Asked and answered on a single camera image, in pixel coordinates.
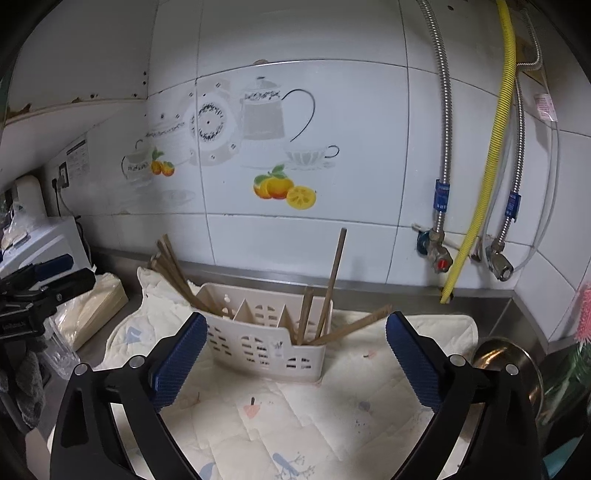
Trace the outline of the lone wooden chopstick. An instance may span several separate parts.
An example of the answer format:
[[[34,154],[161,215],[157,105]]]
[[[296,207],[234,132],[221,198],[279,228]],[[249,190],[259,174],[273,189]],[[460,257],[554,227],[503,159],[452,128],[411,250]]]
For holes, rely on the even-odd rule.
[[[317,332],[315,332],[315,340],[318,340],[322,336],[322,332],[325,330],[325,323],[327,323],[329,313],[329,304],[331,304],[332,301],[332,292],[334,292],[335,280],[337,279],[339,264],[341,264],[342,252],[344,251],[345,247],[346,233],[348,233],[346,228],[341,228],[341,231],[339,232],[338,245],[335,249],[334,261],[332,261],[331,275],[329,276],[328,286],[325,290],[325,300],[322,302],[321,316],[320,319],[318,319],[318,329]]]

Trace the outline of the crossing wooden chopstick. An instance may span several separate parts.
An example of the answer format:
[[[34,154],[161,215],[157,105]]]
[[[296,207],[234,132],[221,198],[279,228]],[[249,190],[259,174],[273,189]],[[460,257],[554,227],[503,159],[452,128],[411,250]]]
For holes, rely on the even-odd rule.
[[[393,311],[394,307],[392,305],[386,305],[379,310],[370,313],[359,320],[356,320],[353,323],[346,324],[344,327],[339,328],[338,330],[318,337],[318,339],[311,341],[310,346],[322,346],[341,340],[342,338],[351,335],[353,332],[365,329],[377,321],[388,317]]]

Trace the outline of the short wooden chopstick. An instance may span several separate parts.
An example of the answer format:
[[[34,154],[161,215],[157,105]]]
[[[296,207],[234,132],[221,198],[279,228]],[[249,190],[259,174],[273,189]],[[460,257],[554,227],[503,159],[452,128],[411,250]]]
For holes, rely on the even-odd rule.
[[[308,327],[308,318],[310,317],[312,301],[314,301],[314,288],[307,286],[304,288],[303,303],[301,303],[301,315],[297,326],[297,346],[304,344],[305,331]]]

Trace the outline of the bagged disposable chopsticks pack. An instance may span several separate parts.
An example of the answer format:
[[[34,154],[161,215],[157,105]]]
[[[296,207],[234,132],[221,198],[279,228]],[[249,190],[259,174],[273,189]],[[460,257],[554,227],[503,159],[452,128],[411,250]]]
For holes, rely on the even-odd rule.
[[[105,273],[96,276],[91,291],[60,305],[52,319],[69,346],[78,351],[127,303],[121,280]]]

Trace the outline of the green glass jar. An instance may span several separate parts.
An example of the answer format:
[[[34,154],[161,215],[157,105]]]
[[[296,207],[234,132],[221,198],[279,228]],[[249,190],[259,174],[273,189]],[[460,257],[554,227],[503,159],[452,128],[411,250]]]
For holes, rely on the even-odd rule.
[[[541,366],[544,401],[539,416],[549,425],[568,413],[590,391],[590,343],[576,343],[547,357]]]

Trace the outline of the steel saucepan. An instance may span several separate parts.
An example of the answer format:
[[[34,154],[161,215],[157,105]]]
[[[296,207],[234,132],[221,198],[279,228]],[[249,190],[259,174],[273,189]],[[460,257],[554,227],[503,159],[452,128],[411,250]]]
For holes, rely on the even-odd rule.
[[[525,349],[509,339],[489,337],[479,342],[471,363],[476,368],[493,371],[502,371],[513,365],[522,378],[534,418],[539,418],[544,403],[543,378],[538,365]]]

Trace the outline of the pink bottle brush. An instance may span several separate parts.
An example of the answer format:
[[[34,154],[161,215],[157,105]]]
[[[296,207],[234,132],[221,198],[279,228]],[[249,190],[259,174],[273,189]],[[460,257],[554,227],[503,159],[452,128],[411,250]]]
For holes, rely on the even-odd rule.
[[[591,339],[591,289],[587,285],[580,296],[579,321],[575,334],[579,344],[589,343]]]

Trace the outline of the chrome angle valve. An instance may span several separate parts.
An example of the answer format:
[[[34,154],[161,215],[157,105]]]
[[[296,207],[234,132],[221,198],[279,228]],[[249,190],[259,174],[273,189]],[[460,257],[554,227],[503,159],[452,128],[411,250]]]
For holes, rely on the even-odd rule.
[[[472,259],[485,265],[493,276],[501,282],[511,279],[514,267],[504,255],[505,244],[486,236],[477,243]]]

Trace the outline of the beige plastic utensil holder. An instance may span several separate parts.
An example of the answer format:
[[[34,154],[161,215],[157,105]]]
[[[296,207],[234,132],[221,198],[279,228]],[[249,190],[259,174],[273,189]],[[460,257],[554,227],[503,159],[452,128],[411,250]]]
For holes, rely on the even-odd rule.
[[[231,314],[228,319],[204,313],[216,362],[280,382],[315,383],[322,377],[325,346],[297,346],[303,295],[215,283],[197,290],[200,298],[205,292]]]

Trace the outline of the white thin water tube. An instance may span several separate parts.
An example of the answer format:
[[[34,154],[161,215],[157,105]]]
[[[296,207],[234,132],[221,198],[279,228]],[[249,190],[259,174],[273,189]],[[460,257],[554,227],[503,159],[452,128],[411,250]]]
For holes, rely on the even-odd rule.
[[[527,134],[525,95],[523,93],[519,78],[521,74],[517,73],[516,75],[517,78],[515,79],[514,87],[514,106],[510,111],[509,142],[503,147],[502,158],[499,165],[498,179],[494,184],[489,210],[486,213],[480,237],[480,239],[484,239],[486,236],[491,237],[492,239],[497,239],[499,242],[503,242],[505,247],[507,244],[507,237],[510,227],[518,220],[520,202],[522,200],[521,187],[523,183],[526,157]],[[557,195],[560,167],[560,128],[557,114],[554,109],[551,95],[548,91],[544,91],[535,95],[534,99],[536,107],[538,108],[538,116],[548,129],[546,133],[546,136],[549,139],[548,171],[546,177],[545,194],[542,202],[542,210],[533,243],[529,246],[529,252],[518,265],[513,265],[512,262],[507,258],[514,267],[514,273],[512,277],[516,272],[525,268],[525,266],[539,249],[549,227],[550,220],[552,219]],[[494,235],[489,235],[489,224],[493,216],[494,206],[499,197],[503,176],[509,157],[513,158],[513,174],[506,196],[505,210],[502,220],[499,222],[499,228],[497,229],[496,233]]]

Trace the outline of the wall power socket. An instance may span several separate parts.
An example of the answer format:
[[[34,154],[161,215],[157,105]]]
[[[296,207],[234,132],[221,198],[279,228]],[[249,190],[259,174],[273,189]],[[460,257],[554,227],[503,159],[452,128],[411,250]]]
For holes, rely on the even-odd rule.
[[[58,167],[57,188],[59,190],[69,187],[69,174],[66,163],[62,163]]]

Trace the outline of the red handled angle valve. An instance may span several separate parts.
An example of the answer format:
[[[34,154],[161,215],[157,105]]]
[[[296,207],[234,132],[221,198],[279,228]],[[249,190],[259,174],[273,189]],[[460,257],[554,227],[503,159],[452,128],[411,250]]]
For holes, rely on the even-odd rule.
[[[454,260],[444,245],[445,234],[423,228],[418,224],[413,224],[412,229],[418,234],[416,241],[418,253],[427,258],[436,274],[447,273]]]

